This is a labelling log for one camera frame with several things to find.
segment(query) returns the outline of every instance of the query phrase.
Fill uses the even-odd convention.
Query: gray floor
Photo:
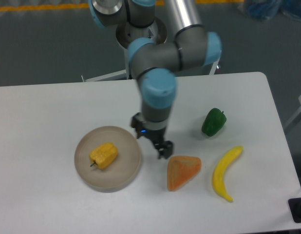
[[[282,14],[254,21],[236,3],[200,4],[198,10],[206,28],[221,37],[220,73],[266,74],[284,123],[299,107],[301,22]],[[164,6],[156,14],[169,25]],[[81,75],[87,79],[123,70],[123,51],[114,34],[115,27],[96,28],[88,9],[0,13],[0,86],[81,82]],[[301,122],[287,141],[301,175]]]

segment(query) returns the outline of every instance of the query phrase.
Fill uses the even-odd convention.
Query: orange triangular object
[[[167,187],[170,191],[179,189],[188,180],[193,178],[201,168],[198,157],[174,156],[170,158],[167,171]]]

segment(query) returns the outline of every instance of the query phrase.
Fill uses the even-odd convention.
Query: robotic arm
[[[142,97],[141,112],[132,117],[131,127],[137,138],[151,140],[159,158],[168,158],[173,153],[173,143],[165,141],[164,134],[177,90],[172,72],[215,62],[221,53],[219,37],[205,31],[193,0],[165,0],[175,38],[164,44],[155,43],[158,38],[148,35],[150,26],[158,25],[155,0],[89,1],[99,26],[127,21],[131,32],[140,32],[128,46],[131,76]]]

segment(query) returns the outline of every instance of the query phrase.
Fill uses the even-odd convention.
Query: yellow bell pepper
[[[118,149],[113,143],[107,142],[100,145],[89,153],[92,163],[99,169],[104,169],[117,157]]]

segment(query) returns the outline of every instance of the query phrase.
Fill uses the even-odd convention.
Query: yellow floor stripe
[[[38,5],[38,6],[1,6],[0,11],[39,11],[39,10],[62,10],[62,9],[79,9],[79,8],[89,8],[87,3],[81,3],[79,5],[75,4],[59,4],[54,5]]]
[[[244,0],[195,0],[197,4],[208,4],[208,3],[226,3],[226,2],[242,2]],[[158,0],[156,6],[163,6],[165,2],[163,0]],[[0,12],[4,11],[39,11],[39,10],[62,10],[62,9],[80,9],[89,8],[87,3],[81,3],[79,5],[75,4],[59,4],[54,5],[38,5],[38,6],[1,6]]]

